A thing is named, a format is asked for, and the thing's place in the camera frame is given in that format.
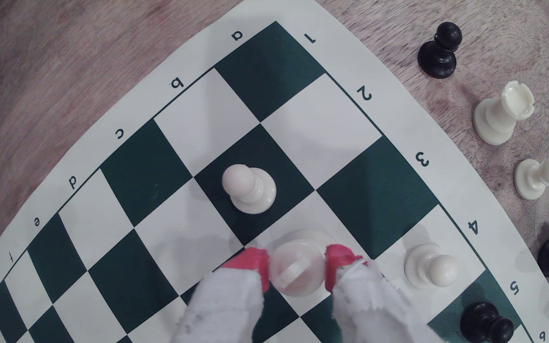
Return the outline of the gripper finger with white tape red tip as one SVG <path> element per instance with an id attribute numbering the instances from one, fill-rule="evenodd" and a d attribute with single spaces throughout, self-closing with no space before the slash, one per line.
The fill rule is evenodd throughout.
<path id="1" fill-rule="evenodd" d="M 267 250 L 250 247 L 197 285 L 172 342 L 252 342 L 268 290 Z"/>
<path id="2" fill-rule="evenodd" d="M 325 252 L 325 288 L 343 342 L 441 342 L 376 263 L 332 244 Z"/>

